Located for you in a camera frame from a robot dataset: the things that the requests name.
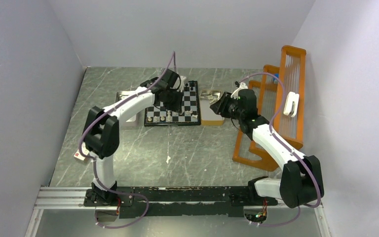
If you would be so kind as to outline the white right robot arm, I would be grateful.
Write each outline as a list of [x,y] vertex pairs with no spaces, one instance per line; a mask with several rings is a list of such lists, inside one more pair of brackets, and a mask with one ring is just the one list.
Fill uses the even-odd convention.
[[256,95],[241,89],[233,96],[225,92],[210,109],[227,119],[238,120],[239,127],[251,141],[264,148],[282,170],[280,179],[260,178],[247,190],[247,200],[259,204],[267,198],[282,200],[289,208],[301,205],[317,207],[324,196],[320,161],[306,156],[280,136],[271,123],[259,115]]

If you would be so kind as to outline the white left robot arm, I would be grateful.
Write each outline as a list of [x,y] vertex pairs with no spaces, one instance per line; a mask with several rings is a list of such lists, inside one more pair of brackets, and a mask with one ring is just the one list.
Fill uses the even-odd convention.
[[120,142],[120,127],[138,112],[162,103],[168,110],[179,112],[184,95],[186,77],[165,69],[159,77],[140,84],[122,100],[88,112],[79,141],[89,151],[85,155],[93,163],[94,178],[91,194],[94,203],[111,205],[120,194],[114,177],[114,153]]

